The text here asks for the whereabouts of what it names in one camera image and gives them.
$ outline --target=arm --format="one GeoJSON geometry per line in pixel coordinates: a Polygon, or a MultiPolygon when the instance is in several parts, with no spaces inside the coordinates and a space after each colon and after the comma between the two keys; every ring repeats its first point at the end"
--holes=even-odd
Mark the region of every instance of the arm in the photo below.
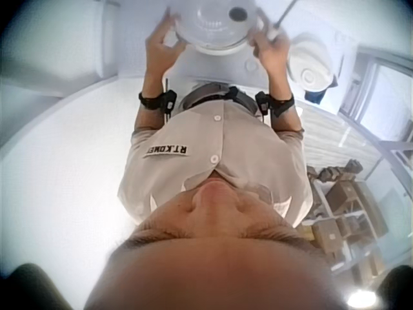
{"type": "MultiPolygon", "coordinates": [[[[292,97],[287,79],[287,59],[290,41],[284,33],[270,42],[263,32],[253,35],[256,47],[255,55],[268,74],[270,95],[280,101],[288,101],[292,97]]],[[[295,107],[290,108],[279,118],[271,115],[271,126],[275,132],[301,132],[303,127],[295,107]]]]}
{"type": "MultiPolygon", "coordinates": [[[[166,11],[162,22],[146,41],[146,74],[142,89],[144,98],[156,98],[163,93],[162,80],[165,72],[175,64],[185,50],[186,44],[182,41],[178,41],[174,47],[163,44],[174,23],[175,17],[171,17],[169,11],[166,11]]],[[[159,130],[164,124],[163,111],[147,110],[141,105],[136,117],[135,132],[143,129],[159,130]]]]}

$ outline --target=wrist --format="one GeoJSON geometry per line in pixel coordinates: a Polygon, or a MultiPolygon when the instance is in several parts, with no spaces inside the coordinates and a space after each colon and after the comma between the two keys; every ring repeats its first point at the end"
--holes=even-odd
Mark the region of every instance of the wrist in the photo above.
{"type": "Polygon", "coordinates": [[[157,98],[163,93],[163,74],[147,72],[143,82],[142,96],[157,98]]]}
{"type": "Polygon", "coordinates": [[[287,73],[269,76],[270,80],[270,95],[280,101],[290,100],[292,92],[288,82],[287,73]]]}

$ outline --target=hand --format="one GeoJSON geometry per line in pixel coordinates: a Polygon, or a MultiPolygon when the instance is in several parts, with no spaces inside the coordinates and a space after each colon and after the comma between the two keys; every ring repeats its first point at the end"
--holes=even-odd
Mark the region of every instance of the hand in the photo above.
{"type": "Polygon", "coordinates": [[[255,47],[254,55],[270,77],[275,78],[280,74],[284,76],[287,74],[290,40],[284,31],[275,29],[278,35],[273,41],[269,41],[267,34],[274,32],[274,26],[262,10],[258,11],[258,16],[264,22],[264,29],[250,33],[250,44],[255,47]]]}
{"type": "Polygon", "coordinates": [[[162,78],[165,72],[174,66],[179,55],[186,48],[186,43],[178,41],[175,46],[169,47],[163,44],[165,36],[175,23],[176,17],[170,16],[166,11],[162,22],[146,40],[146,75],[162,78]]]}

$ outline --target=light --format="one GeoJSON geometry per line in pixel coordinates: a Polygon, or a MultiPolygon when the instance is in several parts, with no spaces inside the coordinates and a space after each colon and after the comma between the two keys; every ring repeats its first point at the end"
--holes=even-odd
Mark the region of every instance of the light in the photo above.
{"type": "Polygon", "coordinates": [[[365,309],[372,307],[377,302],[377,296],[371,291],[358,290],[350,295],[347,304],[356,309],[365,309]]]}
{"type": "Polygon", "coordinates": [[[299,117],[303,115],[303,112],[304,112],[303,108],[297,107],[297,113],[299,117]]]}

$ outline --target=shirt button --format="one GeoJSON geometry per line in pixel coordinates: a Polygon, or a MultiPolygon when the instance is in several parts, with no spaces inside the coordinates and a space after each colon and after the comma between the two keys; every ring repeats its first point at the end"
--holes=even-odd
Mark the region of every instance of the shirt button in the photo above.
{"type": "Polygon", "coordinates": [[[219,156],[218,155],[213,155],[211,157],[211,163],[217,164],[219,162],[219,156]]]}

